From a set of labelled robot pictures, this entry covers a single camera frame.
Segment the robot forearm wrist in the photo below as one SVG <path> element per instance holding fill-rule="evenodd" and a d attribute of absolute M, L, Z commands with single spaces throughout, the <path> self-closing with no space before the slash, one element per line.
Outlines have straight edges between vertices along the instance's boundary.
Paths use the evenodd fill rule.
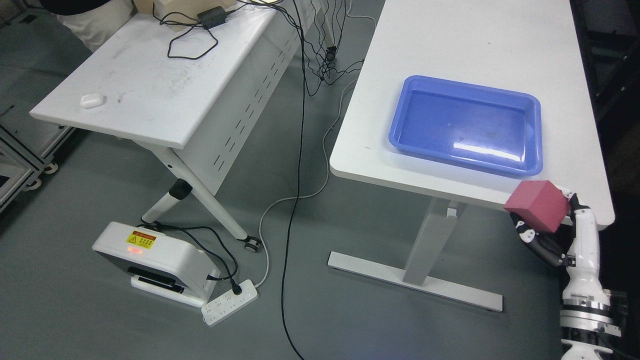
<path fill-rule="evenodd" d="M 585 297 L 562 300 L 559 313 L 562 360 L 612 360 L 615 340 L 622 329 L 614 322 L 611 306 Z"/>

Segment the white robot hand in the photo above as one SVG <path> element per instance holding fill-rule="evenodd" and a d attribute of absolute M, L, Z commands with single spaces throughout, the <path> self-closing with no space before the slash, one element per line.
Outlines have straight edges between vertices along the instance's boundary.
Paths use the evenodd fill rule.
<path fill-rule="evenodd" d="M 569 282 L 562 292 L 562 300 L 572 303 L 610 303 L 610 296 L 603 290 L 600 281 L 601 245 L 599 231 L 591 208 L 578 198 L 571 189 L 559 186 L 567 199 L 568 217 L 574 224 L 574 239 L 565 253 L 554 234 L 539 232 L 525 223 L 521 215 L 510 212 L 519 239 L 526 248 L 551 268 L 565 267 Z"/>

